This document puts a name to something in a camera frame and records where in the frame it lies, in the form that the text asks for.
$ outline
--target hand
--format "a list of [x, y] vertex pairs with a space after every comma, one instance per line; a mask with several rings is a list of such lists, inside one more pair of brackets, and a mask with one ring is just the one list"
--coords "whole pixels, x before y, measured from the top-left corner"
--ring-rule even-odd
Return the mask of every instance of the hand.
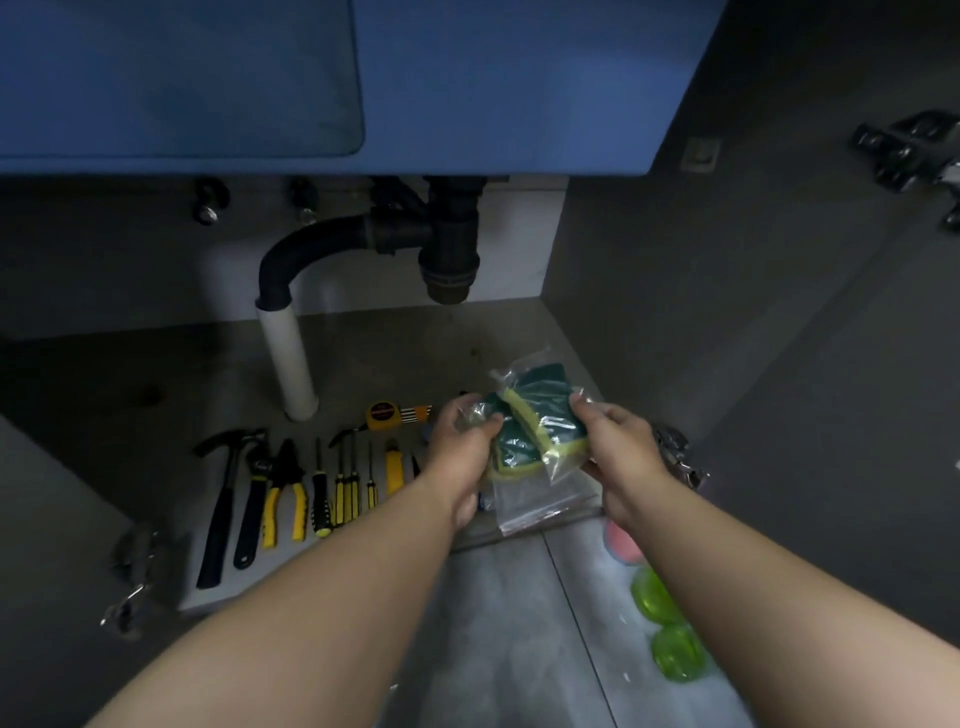
[[503, 416], [494, 415], [477, 427], [457, 429], [460, 410], [479, 399], [480, 395], [463, 395], [444, 406], [434, 425], [426, 467], [420, 476], [450, 509], [457, 530], [476, 513], [477, 484], [490, 459], [490, 440], [503, 426]]
[[570, 397], [574, 414], [587, 426], [596, 463], [584, 471], [603, 486], [603, 507], [622, 528], [636, 518], [638, 489], [672, 480], [663, 464], [650, 424], [632, 412], [606, 402]]

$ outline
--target pink object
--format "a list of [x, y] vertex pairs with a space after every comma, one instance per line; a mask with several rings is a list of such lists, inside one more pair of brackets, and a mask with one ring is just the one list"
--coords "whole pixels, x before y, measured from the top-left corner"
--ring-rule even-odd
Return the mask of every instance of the pink object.
[[607, 525], [604, 528], [603, 543], [610, 552], [610, 556], [621, 564], [633, 566], [643, 561], [640, 547], [630, 538], [630, 534], [610, 519], [607, 519]]

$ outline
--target forearm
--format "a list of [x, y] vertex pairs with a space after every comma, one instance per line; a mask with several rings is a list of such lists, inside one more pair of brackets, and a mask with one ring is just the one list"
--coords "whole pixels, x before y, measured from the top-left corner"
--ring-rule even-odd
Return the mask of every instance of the forearm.
[[452, 537], [418, 478], [192, 630], [94, 724], [371, 725]]
[[945, 724], [960, 652], [672, 479], [628, 529], [721, 667], [776, 726]]

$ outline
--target pliers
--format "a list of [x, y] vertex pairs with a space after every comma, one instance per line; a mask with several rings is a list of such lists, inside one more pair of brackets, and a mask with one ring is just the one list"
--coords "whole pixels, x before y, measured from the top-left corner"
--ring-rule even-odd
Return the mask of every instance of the pliers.
[[297, 463], [297, 446], [290, 438], [283, 441], [274, 461], [270, 492], [267, 494], [267, 503], [263, 509], [264, 548], [276, 546], [276, 503], [287, 485], [293, 486], [294, 496], [297, 498], [293, 540], [303, 541], [306, 539], [306, 489], [303, 487], [303, 468]]

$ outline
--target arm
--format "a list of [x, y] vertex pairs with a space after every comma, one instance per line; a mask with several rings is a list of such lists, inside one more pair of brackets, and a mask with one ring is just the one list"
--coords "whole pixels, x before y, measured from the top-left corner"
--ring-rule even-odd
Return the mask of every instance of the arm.
[[420, 477], [191, 630], [90, 725], [372, 725], [502, 424], [458, 432], [466, 401]]
[[960, 651], [686, 489], [639, 417], [582, 398], [573, 406], [608, 515], [762, 724], [899, 728], [960, 716]]

